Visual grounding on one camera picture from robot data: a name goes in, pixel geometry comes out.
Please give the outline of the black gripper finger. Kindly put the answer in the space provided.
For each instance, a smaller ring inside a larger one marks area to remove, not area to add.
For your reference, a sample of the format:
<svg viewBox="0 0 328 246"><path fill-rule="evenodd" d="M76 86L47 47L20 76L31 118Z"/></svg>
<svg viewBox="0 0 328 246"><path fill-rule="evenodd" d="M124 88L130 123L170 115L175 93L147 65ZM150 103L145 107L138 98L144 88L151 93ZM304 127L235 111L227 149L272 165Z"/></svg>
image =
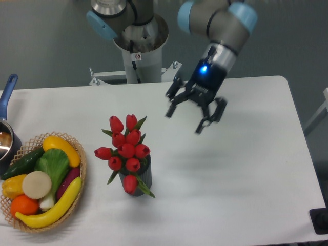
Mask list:
<svg viewBox="0 0 328 246"><path fill-rule="evenodd" d="M198 105L202 109L203 118L196 128L196 134L201 134L204 127L208 127L211 123L220 122L228 101L223 97L217 97L214 99L214 102L216 102L216 109L214 113L210 115L209 102L207 102L204 97L200 99L200 103Z"/></svg>
<svg viewBox="0 0 328 246"><path fill-rule="evenodd" d="M184 88L184 91L180 94L177 94L177 92L181 88ZM169 99L169 102L171 103L166 113L166 117L171 118L177 105L186 101L190 94L191 91L186 89L183 80L179 77L174 77L173 83L171 84L168 91L166 92L166 97Z"/></svg>

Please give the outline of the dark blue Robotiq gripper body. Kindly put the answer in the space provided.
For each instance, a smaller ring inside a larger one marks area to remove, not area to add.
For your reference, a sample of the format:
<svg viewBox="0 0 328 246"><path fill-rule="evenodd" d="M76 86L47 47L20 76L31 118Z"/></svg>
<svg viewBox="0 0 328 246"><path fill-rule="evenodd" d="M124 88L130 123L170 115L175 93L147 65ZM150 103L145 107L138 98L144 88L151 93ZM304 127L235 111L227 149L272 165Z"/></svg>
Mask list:
<svg viewBox="0 0 328 246"><path fill-rule="evenodd" d="M209 112L209 104L217 103L216 113L222 113L225 110L227 101L223 97L216 97L227 71L222 66L201 59L197 64L190 80L185 85L186 99L200 106L204 113Z"/></svg>

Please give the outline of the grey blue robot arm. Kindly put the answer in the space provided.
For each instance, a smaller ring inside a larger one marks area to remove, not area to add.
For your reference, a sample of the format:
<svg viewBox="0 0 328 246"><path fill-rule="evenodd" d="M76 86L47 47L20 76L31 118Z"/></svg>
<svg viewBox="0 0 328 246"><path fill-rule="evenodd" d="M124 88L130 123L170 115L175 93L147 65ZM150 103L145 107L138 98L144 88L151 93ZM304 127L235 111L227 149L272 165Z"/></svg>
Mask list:
<svg viewBox="0 0 328 246"><path fill-rule="evenodd" d="M86 19L101 38L120 48L128 83L162 81L162 48L169 30L154 12L153 1L92 1ZM207 37L209 45L187 82L174 78L166 92L171 103L167 117L178 104L189 100L203 114L197 134L220 121L227 101L216 94L257 20L255 10L244 1L187 1L179 8L179 28Z"/></svg>

